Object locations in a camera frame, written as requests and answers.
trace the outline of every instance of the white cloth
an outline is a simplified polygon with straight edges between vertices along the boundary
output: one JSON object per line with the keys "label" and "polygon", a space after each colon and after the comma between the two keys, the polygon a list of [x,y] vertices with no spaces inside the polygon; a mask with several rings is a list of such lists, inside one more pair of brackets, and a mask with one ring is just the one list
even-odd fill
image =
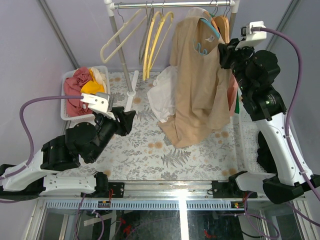
{"label": "white cloth", "polygon": [[108,90],[106,86],[106,81],[107,81],[106,75],[104,73],[100,73],[99,70],[96,69],[95,67],[91,67],[90,70],[93,72],[93,76],[96,82],[103,86],[104,93],[107,94]]}
{"label": "white cloth", "polygon": [[161,123],[166,123],[168,118],[176,112],[177,80],[178,68],[176,66],[168,66],[153,81],[154,87],[147,92],[150,107]]}
{"label": "white cloth", "polygon": [[204,14],[207,10],[201,8],[201,7],[193,7],[186,13],[186,18],[188,17],[204,17],[209,22],[211,22],[211,17],[207,14]]}

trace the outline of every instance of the yellow cloth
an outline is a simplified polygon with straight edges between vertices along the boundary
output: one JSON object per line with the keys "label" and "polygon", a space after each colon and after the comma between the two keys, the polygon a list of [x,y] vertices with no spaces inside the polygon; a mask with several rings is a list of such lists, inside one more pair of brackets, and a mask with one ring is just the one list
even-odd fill
{"label": "yellow cloth", "polygon": [[81,88],[81,93],[83,94],[96,94],[98,92],[104,93],[105,89],[103,85],[100,85],[97,83],[94,73],[89,70],[90,75],[92,77],[92,81],[88,81],[82,88]]}

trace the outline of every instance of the glass panel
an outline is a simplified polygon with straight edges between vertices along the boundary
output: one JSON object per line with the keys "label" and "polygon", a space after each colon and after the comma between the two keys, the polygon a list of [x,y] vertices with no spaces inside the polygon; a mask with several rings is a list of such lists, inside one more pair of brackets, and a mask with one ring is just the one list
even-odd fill
{"label": "glass panel", "polygon": [[[76,211],[48,209],[45,219],[44,238],[59,240],[62,222],[66,212],[69,215],[63,240],[74,240]],[[181,240],[180,213],[177,210],[99,210],[104,219],[101,240]],[[77,235],[79,240],[97,240],[102,232],[102,224],[91,210],[80,212]]]}
{"label": "glass panel", "polygon": [[[249,202],[248,211],[270,220],[279,229],[280,240],[303,239],[295,215],[288,206],[253,201]],[[186,211],[187,221],[180,219],[180,215],[183,214],[179,210],[99,210],[98,212],[104,219],[101,240],[180,240],[181,233],[185,231],[190,240],[260,238],[260,233],[249,224],[244,215],[236,217],[233,215],[243,213],[239,210],[188,210]],[[102,232],[100,218],[92,214],[92,210],[80,211],[78,218],[79,240],[97,240]],[[277,235],[270,223],[256,217],[250,219],[260,232],[272,237]],[[48,209],[38,239],[76,239],[75,220],[75,210]]]}

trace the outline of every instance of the yellow hanger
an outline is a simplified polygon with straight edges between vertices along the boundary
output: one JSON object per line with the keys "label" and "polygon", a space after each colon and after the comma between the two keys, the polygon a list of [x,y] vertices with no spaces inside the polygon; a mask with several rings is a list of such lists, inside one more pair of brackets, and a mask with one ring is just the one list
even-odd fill
{"label": "yellow hanger", "polygon": [[[158,48],[158,51],[156,52],[155,54],[155,57],[152,61],[152,57],[154,55],[154,52],[155,52],[155,49],[156,49],[156,45],[157,45],[157,42],[158,42],[158,39],[159,39],[159,36],[160,36],[160,32],[162,31],[162,28],[167,20],[167,18],[170,16],[170,25],[168,27],[168,29],[166,30],[166,33],[164,34],[164,37],[162,39],[162,42]],[[169,11],[167,12],[167,14],[165,16],[162,15],[162,18],[161,18],[161,21],[160,21],[160,25],[156,31],[156,34],[155,34],[155,38],[154,38],[154,41],[153,41],[153,45],[152,45],[152,48],[151,48],[151,52],[150,52],[150,56],[149,56],[149,59],[148,59],[148,64],[147,64],[147,68],[146,68],[146,77],[149,78],[150,77],[150,70],[152,69],[154,63],[155,63],[155,60],[158,56],[158,53],[160,51],[160,48],[162,47],[162,44],[164,43],[165,39],[166,39],[166,36],[172,26],[172,23],[174,22],[174,13],[172,11]]]}
{"label": "yellow hanger", "polygon": [[[157,18],[158,15],[160,15],[161,19],[164,17],[160,11],[157,11],[153,15],[153,18],[152,18],[152,21],[151,21],[151,24],[150,24],[150,28],[149,28],[148,37],[146,39],[145,53],[144,53],[144,59],[143,59],[143,74],[142,74],[143,81],[145,81],[146,77],[147,77],[147,67],[148,67],[148,62],[149,62],[149,58],[150,58],[150,55],[148,54],[149,53],[149,45],[150,45],[152,30],[154,28],[155,21],[156,21],[156,18]],[[159,21],[158,28],[156,30],[157,32],[158,32],[158,29],[160,27],[160,23],[161,23],[161,21]]]}

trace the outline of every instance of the clothing rack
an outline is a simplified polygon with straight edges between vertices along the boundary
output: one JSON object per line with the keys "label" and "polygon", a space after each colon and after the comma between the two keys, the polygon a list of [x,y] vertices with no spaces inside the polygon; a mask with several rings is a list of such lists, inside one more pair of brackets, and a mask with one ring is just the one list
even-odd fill
{"label": "clothing rack", "polygon": [[[229,20],[230,35],[233,31],[235,24],[236,14],[238,12],[240,0],[211,0],[211,1],[191,1],[191,2],[142,2],[142,3],[114,3],[112,0],[104,0],[106,4],[107,13],[109,15],[112,31],[114,34],[117,33],[118,28],[115,20],[114,10],[119,9],[142,9],[142,8],[180,8],[180,7],[220,7],[220,6],[230,6],[231,15]],[[121,44],[119,36],[115,38],[116,46]],[[136,95],[136,84],[138,80],[138,71],[134,72],[132,81],[130,80],[128,67],[126,64],[125,55],[122,47],[118,51],[120,61],[122,64],[122,69],[125,77],[125,81],[128,87],[127,95],[131,101],[128,100],[125,110],[130,110],[132,104],[132,98]]]}

